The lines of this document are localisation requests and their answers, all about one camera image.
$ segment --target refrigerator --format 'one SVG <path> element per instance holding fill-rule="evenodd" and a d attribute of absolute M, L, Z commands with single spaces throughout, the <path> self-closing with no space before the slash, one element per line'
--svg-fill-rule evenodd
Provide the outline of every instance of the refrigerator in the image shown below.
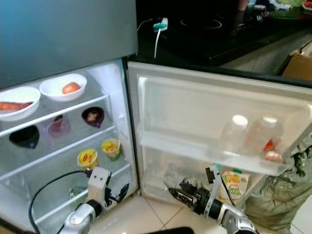
<path fill-rule="evenodd" d="M 43 82 L 68 74 L 87 80 L 83 94 L 74 100 L 56 101 L 41 93 L 30 115 L 15 121 L 0 119 L 0 218 L 21 230 L 33 231 L 28 219 L 32 196 L 48 181 L 80 169 L 77 158 L 85 149 L 97 151 L 99 166 L 112 172 L 108 187 L 114 194 L 129 183 L 127 196 L 139 191 L 172 203 L 177 201 L 168 187 L 177 187 L 183 178 L 195 178 L 198 186 L 209 187 L 205 168 L 213 163 L 221 165 L 221 173 L 239 169 L 249 174 L 246 192 L 236 201 L 243 209 L 267 176 L 278 176 L 290 167 L 292 149 L 311 131 L 311 89 L 234 73 L 128 61 L 126 56 L 137 52 L 133 0 L 77 0 L 74 5 L 30 1 L 27 6 L 4 2 L 7 16 L 12 16 L 8 10 L 13 9 L 23 13 L 19 20 L 5 21 L 4 48 L 22 49 L 14 53 L 1 49 L 6 52 L 1 61 L 6 69 L 1 70 L 0 101 L 9 101 L 3 97 L 14 89 L 38 90 Z M 59 11 L 67 17 L 54 19 L 52 13 Z M 27 17 L 35 13 L 41 16 Z M 77 22 L 80 27 L 73 30 Z M 35 24 L 35 32 L 9 27 L 21 29 L 24 24 Z M 28 37 L 10 40 L 16 34 Z M 35 35 L 42 37 L 34 41 L 31 36 Z M 32 50 L 38 42 L 42 42 L 41 49 Z M 100 126 L 83 119 L 83 112 L 91 107 L 104 111 Z M 223 128 L 237 114 L 251 124 L 262 115 L 278 119 L 283 126 L 279 152 L 284 163 L 265 160 L 263 153 L 238 154 L 219 147 Z M 51 124 L 59 116 L 67 127 L 64 134 L 53 135 Z M 30 147 L 12 141 L 13 133 L 30 126 L 39 133 Z M 111 160 L 101 148 L 111 138 L 121 143 L 117 160 Z M 85 201 L 87 182 L 85 175 L 76 174 L 41 191 L 32 213 L 42 233 L 56 233 L 68 214 Z"/>

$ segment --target white cable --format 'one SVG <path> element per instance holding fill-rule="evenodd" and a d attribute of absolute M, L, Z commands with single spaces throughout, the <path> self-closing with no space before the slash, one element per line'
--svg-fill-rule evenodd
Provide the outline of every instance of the white cable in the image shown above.
<path fill-rule="evenodd" d="M 142 25 L 143 23 L 148 22 L 148 21 L 151 21 L 151 20 L 152 20 L 152 18 L 147 19 L 147 20 L 143 21 L 142 23 L 140 23 L 140 25 L 138 26 L 138 28 L 136 29 L 136 31 L 139 30 L 139 28 L 141 27 L 141 25 Z"/>
<path fill-rule="evenodd" d="M 160 35 L 161 29 L 158 29 L 157 37 L 156 37 L 156 42 L 155 42 L 155 50 L 154 50 L 154 58 L 156 59 L 156 52 L 157 52 L 157 44 L 158 44 L 158 38 Z"/>

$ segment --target plastic cup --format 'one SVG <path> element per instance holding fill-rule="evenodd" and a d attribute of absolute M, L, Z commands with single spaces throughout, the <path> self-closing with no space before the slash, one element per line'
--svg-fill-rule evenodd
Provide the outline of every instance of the plastic cup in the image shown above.
<path fill-rule="evenodd" d="M 113 145 L 113 150 L 107 150 L 107 146 Z M 120 153 L 120 140 L 111 138 L 102 143 L 102 151 L 109 157 L 110 160 L 115 161 L 119 159 Z"/>
<path fill-rule="evenodd" d="M 86 149 L 80 152 L 77 157 L 78 166 L 87 169 L 98 167 L 98 153 L 94 149 Z"/>

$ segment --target black cable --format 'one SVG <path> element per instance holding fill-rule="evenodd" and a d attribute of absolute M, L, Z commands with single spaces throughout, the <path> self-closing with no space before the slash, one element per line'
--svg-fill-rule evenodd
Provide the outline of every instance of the black cable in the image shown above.
<path fill-rule="evenodd" d="M 229 193 L 228 188 L 226 187 L 226 184 L 224 183 L 224 180 L 223 180 L 222 176 L 221 176 L 221 181 L 222 181 L 222 184 L 223 184 L 223 186 L 224 186 L 224 188 L 225 188 L 226 193 L 228 194 L 228 197 L 229 197 L 229 199 L 230 199 L 232 205 L 235 206 L 235 203 L 234 203 L 234 201 L 233 201 L 233 199 L 232 199 L 232 197 L 231 197 L 231 195 L 230 195 L 230 193 Z"/>
<path fill-rule="evenodd" d="M 46 185 L 42 186 L 42 187 L 35 193 L 33 199 L 32 199 L 31 202 L 30 202 L 30 205 L 29 205 L 28 216 L 29 216 L 29 220 L 30 220 L 31 225 L 33 226 L 33 228 L 35 229 L 35 232 L 36 232 L 37 234 L 40 234 L 40 231 L 39 231 L 37 225 L 35 224 L 34 219 L 33 219 L 33 215 L 32 215 L 32 208 L 33 208 L 33 204 L 34 204 L 35 198 L 36 198 L 37 195 L 41 192 L 41 190 L 43 190 L 43 189 L 44 189 L 45 187 L 47 187 L 49 184 L 51 184 L 51 183 L 53 183 L 53 182 L 55 182 L 55 181 L 57 181 L 57 180 L 59 180 L 59 179 L 61 179 L 61 178 L 63 178 L 63 177 L 66 177 L 66 176 L 69 176 L 69 175 L 75 174 L 75 173 L 86 173 L 86 174 L 88 174 L 89 171 L 78 170 L 78 171 L 73 171 L 73 172 L 69 172 L 69 173 L 63 174 L 63 175 L 61 175 L 61 176 L 59 176 L 59 177 L 57 177 L 57 178 L 51 180 L 51 181 L 48 182 Z"/>

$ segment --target cardboard box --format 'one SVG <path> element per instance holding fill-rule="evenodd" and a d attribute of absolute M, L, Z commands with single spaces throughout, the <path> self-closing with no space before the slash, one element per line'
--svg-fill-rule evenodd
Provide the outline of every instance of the cardboard box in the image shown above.
<path fill-rule="evenodd" d="M 278 69 L 277 75 L 312 81 L 312 40 L 300 50 L 291 52 Z"/>

